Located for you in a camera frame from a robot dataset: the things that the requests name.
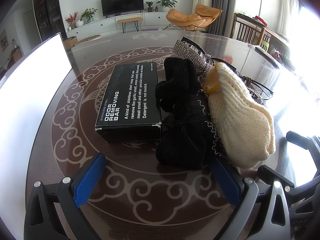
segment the white cabinet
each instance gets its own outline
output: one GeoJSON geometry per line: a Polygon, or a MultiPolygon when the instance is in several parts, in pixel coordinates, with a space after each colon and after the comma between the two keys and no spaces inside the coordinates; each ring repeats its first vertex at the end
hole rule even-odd
{"type": "Polygon", "coordinates": [[[95,23],[89,24],[91,35],[96,35],[99,33],[105,33],[108,31],[114,31],[117,29],[116,21],[114,18],[105,19],[95,23]]]}
{"type": "Polygon", "coordinates": [[[76,36],[78,41],[80,39],[91,36],[89,25],[84,25],[78,28],[75,28],[69,32],[67,32],[68,38],[76,36]]]}
{"type": "MultiPolygon", "coordinates": [[[[142,21],[138,21],[139,30],[141,30],[141,26],[159,26],[163,28],[163,26],[169,25],[169,21],[166,19],[166,13],[161,12],[150,12],[150,13],[134,13],[123,16],[116,16],[112,18],[102,19],[94,22],[87,23],[82,25],[81,27],[75,28],[71,31],[67,32],[68,38],[72,36],[76,36],[78,41],[87,38],[89,36],[101,34],[102,36],[122,33],[122,24],[118,24],[117,21],[121,19],[128,18],[136,18],[142,17],[142,21]]],[[[133,22],[126,23],[126,29],[128,31],[135,30],[135,26],[133,22]]]]}
{"type": "Polygon", "coordinates": [[[166,13],[146,13],[144,15],[145,17],[145,22],[146,26],[151,26],[151,25],[169,25],[169,21],[165,17],[167,14],[166,13]]]}

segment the framed picture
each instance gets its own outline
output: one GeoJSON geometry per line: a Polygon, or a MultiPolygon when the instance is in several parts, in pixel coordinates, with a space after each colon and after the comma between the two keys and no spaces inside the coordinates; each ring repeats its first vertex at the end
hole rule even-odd
{"type": "Polygon", "coordinates": [[[5,29],[0,34],[0,44],[2,51],[4,51],[9,46],[7,33],[5,32],[5,29]]]}

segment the small wooden bench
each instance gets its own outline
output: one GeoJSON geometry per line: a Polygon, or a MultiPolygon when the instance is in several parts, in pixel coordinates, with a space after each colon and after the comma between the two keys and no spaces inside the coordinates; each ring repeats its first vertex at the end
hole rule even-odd
{"type": "Polygon", "coordinates": [[[125,24],[128,22],[133,22],[138,32],[139,31],[138,21],[142,21],[142,20],[143,20],[142,17],[135,17],[135,18],[118,20],[117,23],[122,23],[122,32],[125,33],[125,24]]]}

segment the cabinet drawer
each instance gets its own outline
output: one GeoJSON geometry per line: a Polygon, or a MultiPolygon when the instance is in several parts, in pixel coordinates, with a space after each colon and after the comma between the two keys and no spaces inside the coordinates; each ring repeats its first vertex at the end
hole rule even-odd
{"type": "Polygon", "coordinates": [[[146,26],[150,25],[168,25],[170,22],[165,17],[166,13],[146,13],[144,15],[146,26]]]}
{"type": "Polygon", "coordinates": [[[75,28],[67,33],[68,38],[76,36],[78,41],[91,36],[89,25],[84,25],[78,28],[75,28]]]}
{"type": "Polygon", "coordinates": [[[91,35],[105,33],[117,29],[115,19],[105,19],[96,23],[89,24],[91,35]]]}

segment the cushion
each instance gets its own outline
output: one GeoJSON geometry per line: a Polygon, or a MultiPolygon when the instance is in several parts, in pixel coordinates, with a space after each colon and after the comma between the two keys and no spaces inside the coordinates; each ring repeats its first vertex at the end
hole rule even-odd
{"type": "Polygon", "coordinates": [[[187,16],[187,21],[191,22],[191,21],[197,21],[197,20],[201,20],[201,16],[194,13],[194,14],[190,14],[187,16]]]}
{"type": "Polygon", "coordinates": [[[196,5],[196,13],[199,14],[201,17],[212,17],[216,19],[220,16],[222,10],[213,7],[208,7],[198,3],[196,5]]]}
{"type": "Polygon", "coordinates": [[[185,22],[187,21],[187,15],[184,13],[179,12],[176,9],[170,9],[170,11],[167,13],[167,19],[168,17],[170,19],[175,19],[177,22],[185,22]]]}

